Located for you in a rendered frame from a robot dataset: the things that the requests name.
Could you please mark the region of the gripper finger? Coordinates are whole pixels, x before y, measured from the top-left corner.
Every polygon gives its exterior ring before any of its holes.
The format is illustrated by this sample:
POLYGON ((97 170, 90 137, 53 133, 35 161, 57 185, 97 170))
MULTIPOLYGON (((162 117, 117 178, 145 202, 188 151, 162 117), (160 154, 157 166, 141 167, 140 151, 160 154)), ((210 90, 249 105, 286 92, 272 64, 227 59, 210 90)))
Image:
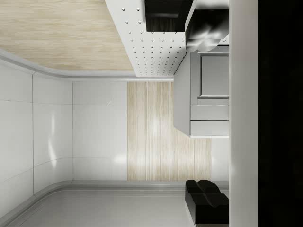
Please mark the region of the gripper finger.
POLYGON ((186 51, 211 51, 228 34, 229 10, 196 9, 186 28, 186 51))
POLYGON ((185 201, 194 227, 229 227, 229 199, 209 180, 187 180, 185 201))

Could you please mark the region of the white cabinet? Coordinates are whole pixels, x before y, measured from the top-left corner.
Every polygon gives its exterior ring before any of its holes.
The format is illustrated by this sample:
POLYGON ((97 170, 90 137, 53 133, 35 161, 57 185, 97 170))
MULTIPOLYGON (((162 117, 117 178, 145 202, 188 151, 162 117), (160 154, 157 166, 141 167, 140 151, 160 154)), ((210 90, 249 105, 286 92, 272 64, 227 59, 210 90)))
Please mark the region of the white cabinet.
POLYGON ((229 46, 187 52, 174 74, 174 127, 191 138, 228 138, 229 97, 229 46))

